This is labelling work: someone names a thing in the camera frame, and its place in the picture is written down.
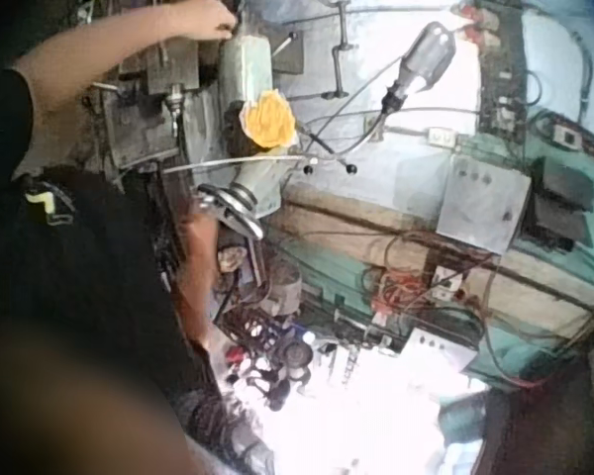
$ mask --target power outlet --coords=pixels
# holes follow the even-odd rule
[[[451,129],[431,127],[429,128],[428,141],[431,146],[455,148],[455,145],[457,144],[457,132]]]

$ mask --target person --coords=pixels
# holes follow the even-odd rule
[[[109,438],[117,441],[134,440],[129,432],[137,430],[151,433],[153,424],[148,423],[128,425],[125,431],[119,429],[123,424],[110,429],[111,419],[102,414],[123,413],[123,402],[129,401],[131,391],[127,391],[125,383],[121,385],[125,389],[115,389],[108,376],[94,377],[87,369],[105,368],[110,369],[110,374],[130,376],[121,377],[124,381],[143,381],[141,387],[155,385],[195,441],[190,442],[196,446],[195,459],[206,458],[198,454],[209,451],[222,461],[223,471],[228,470],[226,466],[252,473],[250,463],[245,461],[250,444],[234,441],[234,428],[240,418],[225,407],[207,352],[206,307],[217,274],[216,222],[202,214],[192,214],[187,220],[187,261],[170,295],[157,274],[140,213],[104,178],[60,167],[38,177],[27,175],[12,180],[47,117],[103,73],[126,57],[171,37],[226,40],[236,23],[236,17],[218,0],[137,8],[52,37],[0,72],[0,341],[9,341],[6,347],[12,350],[5,353],[0,346],[0,433],[22,433],[13,415],[26,413],[22,408],[29,406],[16,402],[22,394],[35,399],[38,377],[63,382],[49,384],[49,397],[55,395],[59,401],[72,404],[40,409],[47,415],[46,424],[52,426],[52,430],[47,427],[42,432],[54,433],[51,440],[57,444],[66,443],[79,427],[88,428],[90,431],[85,432],[90,436],[84,436],[84,440],[87,438],[92,447],[98,446],[101,450],[97,453],[101,454],[106,448],[95,434],[97,428],[101,434],[116,434]],[[13,335],[6,337],[5,332]],[[39,333],[44,336],[23,340],[23,334]],[[22,369],[11,371],[11,367]],[[83,377],[70,378],[69,374]],[[66,383],[82,379],[98,389],[75,392]],[[5,399],[1,396],[5,391],[15,391],[16,395]],[[142,413],[138,409],[142,404],[128,402],[128,406],[133,408],[127,409],[130,416]],[[62,422],[67,415],[82,413],[87,420]],[[42,433],[40,430],[31,434]],[[38,437],[31,435],[27,440]],[[9,445],[8,441],[0,444],[3,469],[9,461],[14,473],[22,472],[17,466],[27,466],[30,472],[32,465],[28,462],[40,462],[36,450],[16,450],[13,446],[5,452],[5,445]],[[30,447],[29,442],[21,445]],[[147,445],[155,447],[145,440],[143,445],[134,445],[134,456],[143,456],[145,451],[138,447]],[[92,472],[88,472],[83,457],[72,460],[69,469],[58,468],[63,465],[56,460],[54,472],[42,464],[45,468],[40,468],[40,473],[108,471],[94,463],[90,466]],[[155,460],[162,468],[163,457]],[[148,473],[147,467],[153,467],[136,463],[132,469],[126,466],[127,472],[109,471],[138,473],[139,466],[143,466],[140,473]]]

